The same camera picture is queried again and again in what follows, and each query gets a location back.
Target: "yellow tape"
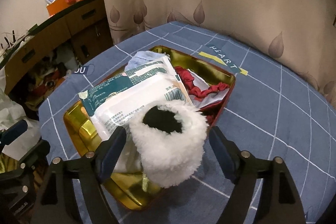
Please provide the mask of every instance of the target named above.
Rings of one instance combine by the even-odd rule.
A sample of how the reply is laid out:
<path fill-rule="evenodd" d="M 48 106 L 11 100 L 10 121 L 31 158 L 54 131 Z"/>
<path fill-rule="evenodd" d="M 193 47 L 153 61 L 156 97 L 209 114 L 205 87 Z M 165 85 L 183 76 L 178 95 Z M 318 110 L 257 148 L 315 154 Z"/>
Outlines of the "yellow tape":
<path fill-rule="evenodd" d="M 200 52 L 199 55 L 207 57 L 207 58 L 210 58 L 210 59 L 212 59 L 212 60 L 214 60 L 214 61 L 216 61 L 216 62 L 218 62 L 218 63 L 220 63 L 222 65 L 226 65 L 227 66 L 227 64 L 223 60 L 221 60 L 219 57 L 217 57 L 217 56 L 214 56 L 214 55 L 211 55 L 211 54 L 207 54 L 206 52 Z M 247 70 L 244 70 L 242 68 L 239 68 L 239 69 L 240 69 L 240 73 L 241 74 L 243 74 L 243 75 L 247 75 L 248 74 Z"/>
<path fill-rule="evenodd" d="M 226 65 L 225 62 L 223 60 L 221 60 L 219 57 L 211 55 L 211 54 L 207 54 L 206 52 L 200 52 L 199 53 L 200 56 L 204 56 L 207 58 L 210 58 L 212 60 L 215 60 L 216 62 L 222 64 L 222 65 Z"/>
<path fill-rule="evenodd" d="M 248 74 L 248 71 L 247 71 L 247 70 L 244 70 L 244 69 L 242 69 L 242 68 L 240 68 L 240 73 L 241 73 L 242 75 L 247 75 L 247 74 Z"/>

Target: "open tin box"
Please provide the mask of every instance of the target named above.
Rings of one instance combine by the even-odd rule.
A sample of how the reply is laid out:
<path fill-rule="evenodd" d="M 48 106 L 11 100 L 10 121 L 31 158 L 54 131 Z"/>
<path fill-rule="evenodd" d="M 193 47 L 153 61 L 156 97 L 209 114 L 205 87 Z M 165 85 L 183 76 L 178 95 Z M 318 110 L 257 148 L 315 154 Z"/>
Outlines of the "open tin box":
<path fill-rule="evenodd" d="M 155 46 L 150 51 L 169 55 L 173 67 L 181 66 L 190 69 L 210 85 L 223 82 L 230 86 L 229 92 L 216 110 L 218 113 L 213 121 L 215 123 L 235 86 L 235 76 L 215 65 L 168 47 Z M 103 81 L 122 73 L 124 68 L 125 66 L 119 68 Z M 82 113 L 82 106 L 82 102 L 79 100 L 65 112 L 63 117 L 69 136 L 80 156 L 85 155 L 88 151 L 95 151 L 101 143 L 101 138 L 92 122 Z M 131 210 L 144 209 L 162 190 L 158 185 L 150 182 L 142 172 L 134 174 L 112 173 L 110 179 L 104 183 L 104 187 L 116 200 Z"/>

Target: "wooden cabinet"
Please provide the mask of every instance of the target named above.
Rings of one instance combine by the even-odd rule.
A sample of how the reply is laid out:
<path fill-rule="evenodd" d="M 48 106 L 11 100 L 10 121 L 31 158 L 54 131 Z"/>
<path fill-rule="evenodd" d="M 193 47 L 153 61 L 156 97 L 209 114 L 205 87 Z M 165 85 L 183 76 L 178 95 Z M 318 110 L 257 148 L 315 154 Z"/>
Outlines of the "wooden cabinet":
<path fill-rule="evenodd" d="M 113 46 L 104 0 L 83 0 L 52 16 L 5 66 L 8 95 L 20 79 L 44 56 L 71 39 L 84 64 Z"/>
<path fill-rule="evenodd" d="M 104 18 L 106 18 L 104 0 L 95 0 L 65 15 L 72 36 Z"/>
<path fill-rule="evenodd" d="M 9 94 L 16 83 L 37 62 L 60 44 L 69 40 L 70 37 L 65 19 L 60 18 L 30 39 L 13 55 L 5 66 L 5 93 Z"/>
<path fill-rule="evenodd" d="M 113 46 L 107 18 L 96 22 L 71 37 L 78 60 L 85 64 L 101 52 Z"/>

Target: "white plush toy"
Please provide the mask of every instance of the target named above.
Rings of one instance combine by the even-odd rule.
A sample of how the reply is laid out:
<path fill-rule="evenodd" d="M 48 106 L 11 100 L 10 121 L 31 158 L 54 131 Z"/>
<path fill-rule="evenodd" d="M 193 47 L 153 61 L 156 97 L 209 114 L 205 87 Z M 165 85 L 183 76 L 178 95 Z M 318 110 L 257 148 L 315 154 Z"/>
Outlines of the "white plush toy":
<path fill-rule="evenodd" d="M 207 137 L 206 118 L 181 100 L 154 102 L 129 121 L 143 172 L 168 188 L 188 179 L 200 166 Z"/>

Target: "blue bedsheet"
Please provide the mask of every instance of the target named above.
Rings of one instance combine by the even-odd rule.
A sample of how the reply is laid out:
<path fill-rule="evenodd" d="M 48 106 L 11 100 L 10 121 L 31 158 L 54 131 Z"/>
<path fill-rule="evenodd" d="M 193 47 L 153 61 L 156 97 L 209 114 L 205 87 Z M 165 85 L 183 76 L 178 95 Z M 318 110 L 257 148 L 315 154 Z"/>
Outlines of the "blue bedsheet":
<path fill-rule="evenodd" d="M 57 156 L 79 157 L 63 122 L 64 112 L 79 99 L 77 93 L 125 65 L 135 52 L 155 45 L 228 69 L 199 55 L 214 55 L 214 48 L 220 49 L 231 63 L 248 71 L 247 76 L 237 74 L 217 125 L 241 150 L 263 159 L 282 157 L 301 195 L 307 223 L 315 223 L 336 192 L 335 110 L 313 87 L 273 59 L 227 36 L 179 22 L 142 32 L 106 50 L 88 62 L 94 65 L 93 73 L 71 75 L 49 96 L 39 109 L 42 137 L 51 145 L 48 161 Z M 91 223 L 79 182 L 74 180 L 74 185 L 83 221 Z M 232 189 L 206 142 L 203 163 L 194 176 L 165 191 L 149 209 L 128 211 L 105 193 L 120 223 L 211 224 L 217 222 Z M 253 221 L 259 196 L 257 182 L 246 224 Z"/>

